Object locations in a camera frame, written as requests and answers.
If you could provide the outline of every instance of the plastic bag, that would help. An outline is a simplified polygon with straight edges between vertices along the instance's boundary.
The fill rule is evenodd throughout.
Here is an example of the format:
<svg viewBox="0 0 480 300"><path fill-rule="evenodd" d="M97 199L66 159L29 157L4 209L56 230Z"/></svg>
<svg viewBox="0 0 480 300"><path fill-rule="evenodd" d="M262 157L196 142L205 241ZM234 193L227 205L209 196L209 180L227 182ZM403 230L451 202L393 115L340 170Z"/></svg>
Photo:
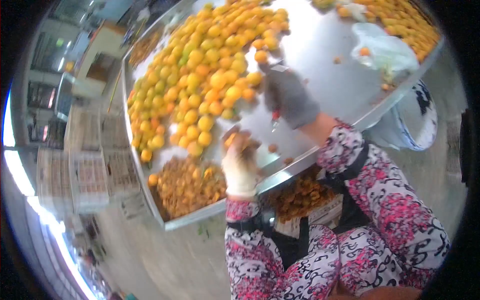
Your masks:
<svg viewBox="0 0 480 300"><path fill-rule="evenodd" d="M356 23L352 31L357 35L359 43L351 52L351 56L367 67L388 72L417 70L420 65L415 52L396 36L389 36L381 27L371 23ZM360 49L370 50L369 56L361 56Z"/></svg>

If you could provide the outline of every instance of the metal table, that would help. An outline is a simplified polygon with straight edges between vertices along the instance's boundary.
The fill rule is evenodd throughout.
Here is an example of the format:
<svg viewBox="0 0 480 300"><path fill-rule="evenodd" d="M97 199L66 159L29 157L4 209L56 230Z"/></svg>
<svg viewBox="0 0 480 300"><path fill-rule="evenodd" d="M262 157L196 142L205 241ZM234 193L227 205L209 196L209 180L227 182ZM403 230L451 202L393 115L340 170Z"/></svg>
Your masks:
<svg viewBox="0 0 480 300"><path fill-rule="evenodd" d="M144 36L153 30L168 27L167 24L170 22L185 19L191 13L196 12L195 9L198 10L202 7L199 2L194 3L193 0L179 2L153 23ZM215 4L222 5L223 1L215 1ZM380 72L370 70L350 57L350 52L357 43L356 37L351 31L351 27L355 23L352 19L341 19L334 9L321 12L306 0L276 0L273 1L271 8L274 10L284 8L288 11L290 34L281 38L285 65L307 79L307 89L312 97L320 103L323 112L353 124L361 131L374 125L412 88L436 60L444 43L444 40L441 39L415 73L397 76L394 79L397 88L385 92L381 89L383 81ZM130 52L127 52L124 57L122 80L125 111L127 109L126 100L134 81L146 72L155 53L152 53L136 70L132 70L128 65ZM258 69L253 58L254 54L255 49L251 47L246 54L249 62L248 72ZM335 57L342 58L341 64L333 63ZM264 145L277 144L279 149L279 155L269 155L265 151L260 155L261 166L266 166L266 173L269 176L259 184L259 192L265 192L279 185L314 164L318 150L318 147L301 132L292 131L281 118L277 130L272 132L271 113L266 109L263 100L263 94L259 94L258 105L249 106L241 103L238 107L241 115L238 124L241 128L250 130L252 136ZM131 140L129 117L126 112L124 115ZM217 119L213 131L214 136L218 139L234 124L228 120ZM175 124L170 126L168 131L174 133L175 126ZM221 150L218 144L212 144L206 150L204 155L206 158L220 162ZM176 229L225 210L225 203L222 200L186 216L164 222L146 185L146 179L151 173L159 171L173 155L186 156L186 150L170 146L162 148L160 153L155 155L151 170L143 168L134 149L133 152L139 176L144 178L142 186L147 201L153 215L165 230ZM283 160L287 157L295 160L285 167Z"/></svg>

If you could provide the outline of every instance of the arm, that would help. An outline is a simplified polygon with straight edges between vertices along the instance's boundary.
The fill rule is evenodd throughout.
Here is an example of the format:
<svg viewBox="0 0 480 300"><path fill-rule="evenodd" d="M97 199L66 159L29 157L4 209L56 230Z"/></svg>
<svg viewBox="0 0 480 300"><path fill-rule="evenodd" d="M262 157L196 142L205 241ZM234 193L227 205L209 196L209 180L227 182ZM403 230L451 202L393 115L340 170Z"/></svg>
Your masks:
<svg viewBox="0 0 480 300"><path fill-rule="evenodd" d="M256 149L243 149L247 138L238 133L222 160L228 186L225 217L229 223L245 221L260 211L255 197L256 165L252 163ZM225 251L233 298L269 299L276 279L283 273L273 241L259 230L249 234L227 227Z"/></svg>
<svg viewBox="0 0 480 300"><path fill-rule="evenodd" d="M365 141L359 131L333 120L317 117L301 130L321 146L318 164L338 173L355 161ZM390 250L405 258L409 285L423 288L449 249L447 234L432 211L417 198L402 171L374 145L360 174L345 184Z"/></svg>

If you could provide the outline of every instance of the concrete floor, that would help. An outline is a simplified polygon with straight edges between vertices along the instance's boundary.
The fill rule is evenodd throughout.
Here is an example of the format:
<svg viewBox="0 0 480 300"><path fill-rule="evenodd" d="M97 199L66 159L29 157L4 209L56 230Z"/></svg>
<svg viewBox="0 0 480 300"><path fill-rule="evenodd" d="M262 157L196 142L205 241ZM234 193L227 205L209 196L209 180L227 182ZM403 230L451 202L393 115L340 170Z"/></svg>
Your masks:
<svg viewBox="0 0 480 300"><path fill-rule="evenodd" d="M458 131L465 95L450 52L445 49L425 74L438 110L435 143L424 152L386 149L402 168L418 196L432 208L453 239L461 219L466 188L458 176ZM120 108L120 85L114 109ZM113 83L107 91L113 89ZM102 109L107 109L105 93ZM119 207L97 215L108 256L102 270L125 292L140 300L229 299L229 277L224 259L223 216L164 232L150 215L126 220Z"/></svg>

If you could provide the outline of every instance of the person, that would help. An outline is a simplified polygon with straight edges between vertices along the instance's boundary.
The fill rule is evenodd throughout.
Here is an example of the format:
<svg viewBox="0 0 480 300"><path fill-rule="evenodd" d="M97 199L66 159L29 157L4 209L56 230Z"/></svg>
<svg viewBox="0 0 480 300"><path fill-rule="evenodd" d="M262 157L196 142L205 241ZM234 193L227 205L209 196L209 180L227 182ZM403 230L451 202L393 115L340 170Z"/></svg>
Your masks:
<svg viewBox="0 0 480 300"><path fill-rule="evenodd" d="M321 112L295 73L270 68L265 80L267 106L279 109L291 129L318 144L318 165L345 179L371 223L339 235L310 224L307 255L284 270L268 234L236 225L258 216L260 204L255 149L245 146L250 134L233 128L224 136L237 133L222 160L232 299L416 298L450 248L443 226L387 154L358 130ZM358 173L351 176L351 167L358 164Z"/></svg>

